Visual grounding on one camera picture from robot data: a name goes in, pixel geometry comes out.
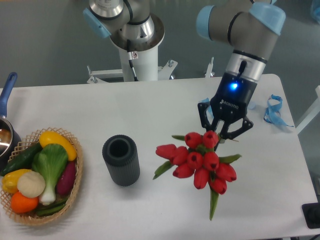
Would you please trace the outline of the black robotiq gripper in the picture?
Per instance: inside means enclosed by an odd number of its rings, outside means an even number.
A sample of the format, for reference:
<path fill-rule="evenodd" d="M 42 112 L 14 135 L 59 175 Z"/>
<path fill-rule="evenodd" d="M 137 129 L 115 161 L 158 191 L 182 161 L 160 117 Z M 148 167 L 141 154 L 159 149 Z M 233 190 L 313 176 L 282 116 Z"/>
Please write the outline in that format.
<path fill-rule="evenodd" d="M 253 122 L 246 116 L 247 107 L 257 87 L 257 83 L 230 73 L 224 73 L 214 97 L 210 102 L 197 104 L 201 126 L 206 131 L 217 130 L 220 121 L 222 128 L 218 133 L 219 141 L 214 147 L 216 151 L 219 144 L 225 140 L 234 140 L 253 127 Z M 210 123 L 207 112 L 212 110 Z M 232 124 L 242 120 L 241 126 L 229 131 Z"/>

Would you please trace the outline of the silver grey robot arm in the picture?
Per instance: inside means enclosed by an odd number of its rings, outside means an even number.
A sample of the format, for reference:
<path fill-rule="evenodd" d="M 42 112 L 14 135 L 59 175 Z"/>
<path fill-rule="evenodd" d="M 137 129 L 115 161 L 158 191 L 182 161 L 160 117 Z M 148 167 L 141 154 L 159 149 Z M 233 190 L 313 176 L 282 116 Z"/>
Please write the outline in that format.
<path fill-rule="evenodd" d="M 158 79 L 158 46 L 165 30 L 147 0 L 91 0 L 83 10 L 89 27 L 118 48 L 126 82 Z M 201 126 L 232 140 L 253 127 L 247 108 L 286 19 L 272 0 L 228 0 L 205 6 L 196 18 L 199 36 L 233 47 L 214 97 L 197 105 Z"/>

